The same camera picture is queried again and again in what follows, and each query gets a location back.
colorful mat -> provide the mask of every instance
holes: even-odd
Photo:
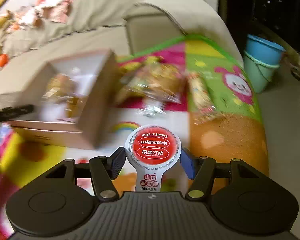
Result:
[[[194,104],[188,92],[182,104],[169,103],[164,117],[148,118],[136,114],[140,99],[129,99],[119,108],[109,110],[104,138],[95,151],[25,142],[9,127],[0,128],[0,239],[7,239],[13,230],[5,214],[5,203],[18,189],[57,164],[73,158],[87,162],[98,155],[109,156],[124,142],[131,131],[146,124],[160,124],[176,133],[183,147],[197,156],[210,156],[229,163],[241,158],[268,174],[268,157],[261,114],[251,84],[241,66],[209,39],[199,35],[179,37],[120,61],[142,61],[147,55],[163,56],[169,63],[186,65],[188,70],[203,73],[212,100],[221,118],[202,125],[194,124]],[[134,190],[135,169],[126,161],[114,185],[119,192]],[[188,179],[178,164],[167,171],[162,190],[185,193]],[[216,189],[224,185],[216,181]],[[78,185],[93,194],[89,179],[79,179]]]

gray floor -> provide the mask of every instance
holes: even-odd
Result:
[[[299,215],[291,231],[300,238],[300,82],[283,65],[258,100],[266,130],[270,177],[299,202]]]

open box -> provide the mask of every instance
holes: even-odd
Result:
[[[41,120],[41,98],[46,92],[48,82],[57,73],[69,75],[74,67],[79,68],[80,75],[90,76],[84,82],[84,88],[81,88],[84,91],[82,93],[86,95],[81,113],[75,122],[57,119],[38,121]],[[110,50],[92,51],[46,62],[16,100],[18,106],[35,105],[36,111],[12,120],[10,124],[26,140],[95,149],[117,80],[118,67],[114,53]]]

bucket handle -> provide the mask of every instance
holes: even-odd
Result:
[[[257,68],[258,68],[260,74],[263,76],[263,78],[264,78],[265,80],[267,80],[268,82],[271,82],[271,80],[268,80],[268,79],[263,75],[263,72],[261,71],[261,69],[260,69],[260,67],[259,67],[259,64],[256,63],[255,61],[253,61],[253,63],[257,66]]]

cartoon character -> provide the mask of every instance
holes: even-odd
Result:
[[[245,81],[246,78],[242,74],[241,68],[233,66],[233,72],[229,72],[223,67],[215,67],[216,73],[222,73],[223,83],[231,89],[234,94],[244,103],[253,105],[252,101],[252,90],[248,83]]]

